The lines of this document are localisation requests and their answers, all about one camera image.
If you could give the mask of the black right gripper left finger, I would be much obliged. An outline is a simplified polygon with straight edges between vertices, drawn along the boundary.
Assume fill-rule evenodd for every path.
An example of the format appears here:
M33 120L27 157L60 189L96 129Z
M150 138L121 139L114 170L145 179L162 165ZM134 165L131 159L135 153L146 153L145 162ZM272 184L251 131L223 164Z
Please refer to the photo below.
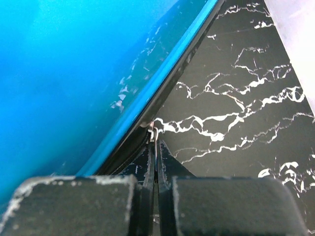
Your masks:
M149 236L155 148L145 146L117 175L33 177L14 192L3 236Z

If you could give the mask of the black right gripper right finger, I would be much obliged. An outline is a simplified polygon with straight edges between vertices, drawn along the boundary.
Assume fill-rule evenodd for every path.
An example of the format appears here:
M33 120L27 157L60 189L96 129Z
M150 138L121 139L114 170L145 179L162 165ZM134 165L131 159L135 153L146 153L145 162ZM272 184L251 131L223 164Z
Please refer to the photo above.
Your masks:
M305 236L289 189L276 179L196 177L157 143L163 236Z

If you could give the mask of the blue fish-print suitcase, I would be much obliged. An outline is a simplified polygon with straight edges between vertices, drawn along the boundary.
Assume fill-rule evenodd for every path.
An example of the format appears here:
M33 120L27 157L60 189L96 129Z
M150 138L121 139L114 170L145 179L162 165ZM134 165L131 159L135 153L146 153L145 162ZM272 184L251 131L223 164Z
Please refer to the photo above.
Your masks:
M33 176L91 175L218 0L3 0L0 204Z

